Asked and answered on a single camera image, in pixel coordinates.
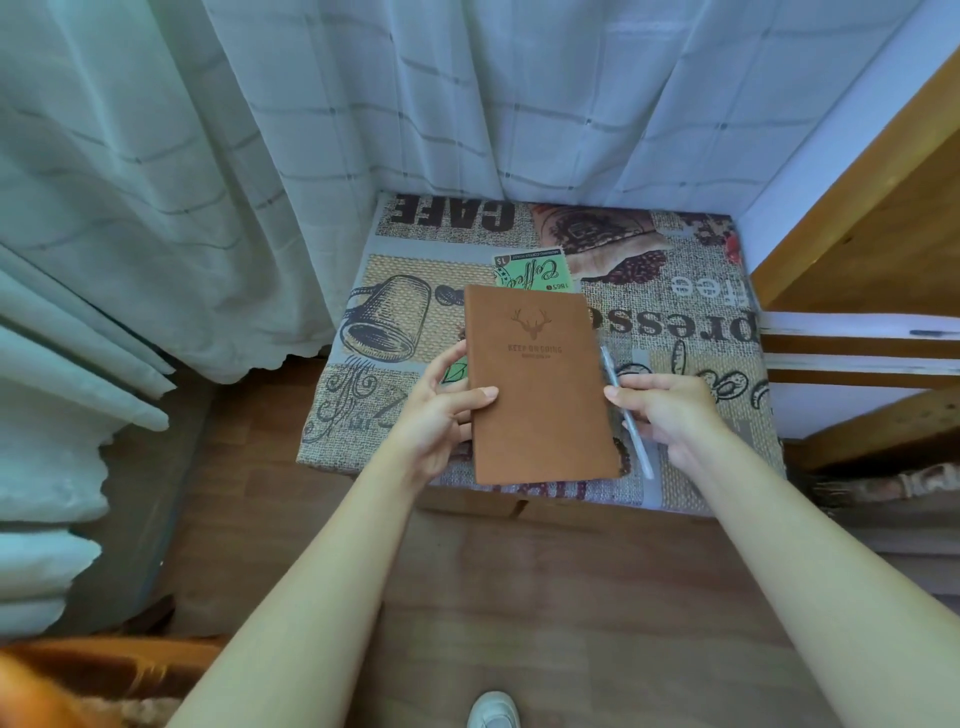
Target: coffee cup print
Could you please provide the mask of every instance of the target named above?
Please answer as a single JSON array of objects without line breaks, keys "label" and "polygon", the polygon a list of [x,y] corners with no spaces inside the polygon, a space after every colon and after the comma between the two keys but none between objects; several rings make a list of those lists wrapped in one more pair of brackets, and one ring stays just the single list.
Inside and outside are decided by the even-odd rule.
[{"label": "coffee cup print", "polygon": [[351,300],[366,299],[347,309],[340,340],[376,361],[406,361],[420,341],[431,294],[430,284],[416,276],[391,276],[377,285],[354,288]]}]

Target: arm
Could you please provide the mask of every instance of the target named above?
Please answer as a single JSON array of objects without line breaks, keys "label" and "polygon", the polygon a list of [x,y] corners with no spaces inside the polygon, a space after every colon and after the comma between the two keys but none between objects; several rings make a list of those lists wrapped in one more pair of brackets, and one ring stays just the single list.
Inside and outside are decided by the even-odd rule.
[{"label": "arm", "polygon": [[730,432],[701,380],[620,383],[608,398],[700,488],[844,724],[960,724],[960,619]]},{"label": "arm", "polygon": [[466,342],[434,360],[344,501],[230,640],[171,728],[341,725],[414,499],[470,437],[496,388],[438,391]]}]

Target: wooden floor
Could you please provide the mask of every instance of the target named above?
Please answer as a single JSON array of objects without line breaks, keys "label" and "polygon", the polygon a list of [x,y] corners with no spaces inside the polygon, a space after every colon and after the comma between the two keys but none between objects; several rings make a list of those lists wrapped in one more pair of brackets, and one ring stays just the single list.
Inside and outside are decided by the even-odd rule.
[{"label": "wooden floor", "polygon": [[[176,632],[239,627],[348,487],[294,463],[321,366],[215,402],[158,585]],[[459,728],[499,689],[524,728],[838,725],[718,526],[663,518],[611,535],[415,512],[348,724]]]}]

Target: burlap pattern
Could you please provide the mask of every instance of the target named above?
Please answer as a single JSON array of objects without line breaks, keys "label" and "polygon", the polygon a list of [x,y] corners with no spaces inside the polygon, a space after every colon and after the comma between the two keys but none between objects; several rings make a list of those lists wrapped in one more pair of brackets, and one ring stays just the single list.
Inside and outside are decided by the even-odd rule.
[{"label": "burlap pattern", "polygon": [[[702,377],[731,428],[782,472],[755,306],[729,217],[411,195],[388,196],[382,210],[372,235],[517,248],[561,245],[571,271],[574,263],[581,271],[576,278],[593,309],[598,338],[618,368]],[[463,288],[494,283],[491,267],[457,262],[458,250],[449,246],[449,260],[367,258],[355,283],[365,293],[351,300],[353,313],[348,311],[341,329],[353,326],[352,339],[348,335],[350,345],[335,351],[318,383],[300,462],[355,473],[369,460],[418,377],[397,370],[425,364],[453,344],[464,324]],[[386,291],[391,295],[382,295]],[[366,308],[362,296],[372,300]],[[629,438],[614,411],[612,418],[629,463],[624,476],[495,490],[644,505],[649,486],[632,448],[624,445]],[[661,507],[708,514],[693,484],[667,462],[665,448],[647,445],[660,465]],[[469,448],[455,454],[437,483],[477,487]]]},{"label": "burlap pattern", "polygon": [[[478,245],[504,245],[511,248],[536,248],[537,234],[534,232],[533,218],[530,215],[530,206],[525,203],[499,203],[485,200],[463,200],[456,201],[454,198],[429,197],[423,195],[420,197],[420,209],[430,208],[436,201],[438,208],[440,202],[443,202],[444,212],[440,216],[440,226],[424,225],[419,221],[426,221],[429,217],[428,212],[420,212],[414,218],[413,224],[395,222],[394,218],[399,216],[399,210],[409,204],[405,198],[412,195],[396,195],[387,200],[383,215],[377,222],[376,234],[389,235],[391,237],[405,237],[413,240],[443,240],[447,243],[474,243]],[[451,204],[454,199],[455,204],[459,205],[461,218],[465,215],[469,219],[469,213],[464,212],[464,206],[473,209],[476,208],[472,216],[473,223],[467,228],[455,228],[451,225]],[[502,212],[485,209],[489,205],[492,208],[499,208],[503,205],[510,205],[513,212],[513,224],[506,231],[491,231],[484,227],[484,222],[500,222]]]},{"label": "burlap pattern", "polygon": [[337,473],[357,473],[380,447],[420,378],[375,368],[352,356],[327,364],[307,416],[297,462]]},{"label": "burlap pattern", "polygon": [[413,361],[430,362],[440,352],[456,344],[464,326],[464,308],[459,304],[444,305],[437,296],[438,286],[445,285],[462,292],[469,283],[493,285],[495,275],[489,265],[473,265],[445,260],[424,260],[390,255],[371,255],[363,273],[363,285],[375,285],[390,276],[416,276],[425,281],[432,291],[426,319]]}]

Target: wooden board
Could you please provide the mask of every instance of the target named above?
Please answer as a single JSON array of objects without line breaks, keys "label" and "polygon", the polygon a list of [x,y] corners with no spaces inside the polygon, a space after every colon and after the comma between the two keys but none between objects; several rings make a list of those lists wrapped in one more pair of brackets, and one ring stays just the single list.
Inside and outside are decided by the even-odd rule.
[{"label": "wooden board", "polygon": [[960,443],[960,386],[922,392],[821,430],[792,448],[791,459],[817,472],[930,441]]},{"label": "wooden board", "polygon": [[903,356],[960,359],[960,339],[879,339],[859,336],[760,335],[765,353],[822,353],[836,356]]},{"label": "wooden board", "polygon": [[960,316],[960,52],[757,267],[764,309]]},{"label": "wooden board", "polygon": [[769,369],[770,381],[788,384],[839,384],[848,387],[905,387],[945,389],[960,383],[960,377],[886,372],[833,372],[816,369]]}]

